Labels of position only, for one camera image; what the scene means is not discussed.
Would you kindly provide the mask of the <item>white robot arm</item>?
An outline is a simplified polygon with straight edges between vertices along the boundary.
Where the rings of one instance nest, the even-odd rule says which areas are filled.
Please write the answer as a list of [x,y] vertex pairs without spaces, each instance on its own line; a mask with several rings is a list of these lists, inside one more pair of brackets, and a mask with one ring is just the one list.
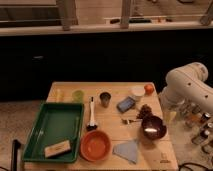
[[190,100],[213,115],[213,88],[205,84],[207,78],[208,69],[200,62],[170,70],[165,77],[166,86],[160,93],[162,107],[171,109]]

